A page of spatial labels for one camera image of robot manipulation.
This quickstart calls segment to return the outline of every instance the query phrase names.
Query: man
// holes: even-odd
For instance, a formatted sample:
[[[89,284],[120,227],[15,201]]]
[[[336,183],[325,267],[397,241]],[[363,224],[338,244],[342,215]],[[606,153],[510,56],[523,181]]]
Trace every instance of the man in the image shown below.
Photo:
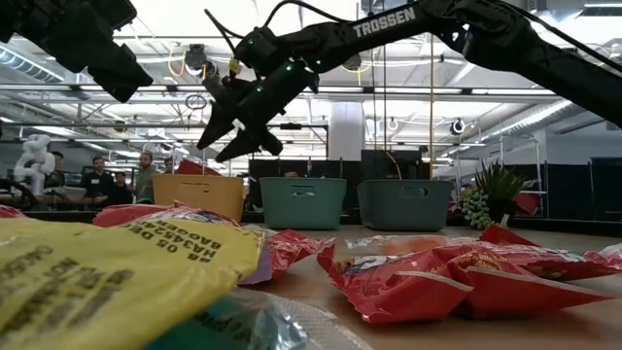
[[[164,174],[172,174],[173,173],[173,158],[168,157],[164,160]]]
[[[65,156],[59,151],[54,151],[52,154],[54,155],[54,171],[46,175],[44,189],[65,186],[65,174],[62,172],[62,161]]]
[[[115,173],[115,185],[108,195],[108,205],[131,204],[134,201],[131,189],[125,183],[125,173],[118,171]]]
[[[136,202],[155,203],[154,201],[154,180],[153,176],[157,170],[152,166],[154,155],[143,152],[138,158],[138,178],[136,179]]]
[[[105,161],[102,156],[93,158],[94,171],[86,173],[80,181],[80,187],[86,189],[85,197],[93,198],[93,203],[103,203],[115,181],[108,171],[104,170]]]

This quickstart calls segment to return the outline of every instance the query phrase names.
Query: gray plastic bin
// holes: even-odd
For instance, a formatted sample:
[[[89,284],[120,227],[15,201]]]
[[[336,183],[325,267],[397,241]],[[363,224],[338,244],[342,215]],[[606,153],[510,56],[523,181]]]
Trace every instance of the gray plastic bin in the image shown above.
[[[380,230],[445,227],[453,184],[430,180],[368,180],[358,187],[363,225]]]

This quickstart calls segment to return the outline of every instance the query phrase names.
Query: red chip bag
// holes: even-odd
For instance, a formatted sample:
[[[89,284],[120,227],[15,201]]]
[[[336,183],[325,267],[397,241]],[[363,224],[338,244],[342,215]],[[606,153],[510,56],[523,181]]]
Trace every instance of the red chip bag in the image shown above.
[[[0,204],[0,219],[9,218],[26,218],[26,216],[14,207]]]
[[[182,175],[212,175],[212,176],[222,176],[221,173],[212,169],[209,166],[203,166],[199,163],[196,163],[191,160],[184,159],[179,164],[179,168],[177,169],[177,174]]]
[[[622,272],[622,263],[609,262],[596,252],[542,248],[500,227],[488,227],[479,239],[480,245],[542,278],[572,281]]]
[[[293,263],[319,253],[333,241],[334,238],[308,238],[292,229],[268,236],[265,244],[272,259],[272,278],[283,275]]]
[[[508,317],[612,298],[534,276],[478,244],[340,262],[331,247],[318,263],[373,324],[438,320],[452,312]]]
[[[129,223],[149,214],[164,211],[168,208],[163,205],[150,204],[113,205],[97,214],[95,219],[93,219],[93,224],[101,228],[110,228]]]

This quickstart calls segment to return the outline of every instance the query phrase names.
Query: pillar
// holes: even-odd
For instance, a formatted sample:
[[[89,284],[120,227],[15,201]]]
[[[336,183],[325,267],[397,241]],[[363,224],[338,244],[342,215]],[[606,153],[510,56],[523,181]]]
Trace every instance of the pillar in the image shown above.
[[[365,118],[361,102],[332,103],[328,119],[328,159],[361,160]]]

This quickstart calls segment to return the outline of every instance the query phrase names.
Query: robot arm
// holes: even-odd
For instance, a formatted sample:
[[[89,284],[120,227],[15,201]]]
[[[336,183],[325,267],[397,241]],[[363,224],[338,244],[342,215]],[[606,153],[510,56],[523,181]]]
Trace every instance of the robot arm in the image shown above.
[[[54,171],[54,155],[47,152],[51,138],[48,135],[31,135],[28,141],[23,143],[23,153],[16,163],[14,169],[15,181],[21,182],[26,177],[30,177],[32,183],[31,191],[37,195],[43,191],[43,183],[46,174]],[[26,168],[27,162],[33,161],[30,168]]]
[[[253,152],[259,145],[277,155],[282,146],[275,147],[275,137],[263,126],[285,113],[283,109],[305,88],[317,92],[319,74],[362,51],[426,32],[473,64],[520,74],[622,126],[617,112],[622,109],[622,78],[544,42],[506,3],[420,0],[373,17],[314,24],[280,37],[267,27],[253,30],[237,45],[234,58],[265,79],[241,84],[229,78],[222,86],[203,82],[216,101],[199,149],[229,132],[237,119],[246,129],[225,147],[218,161]],[[613,68],[622,71],[618,65]]]
[[[14,33],[30,40],[74,73],[93,80],[121,102],[154,81],[113,31],[136,17],[128,0],[0,0],[0,42]]]

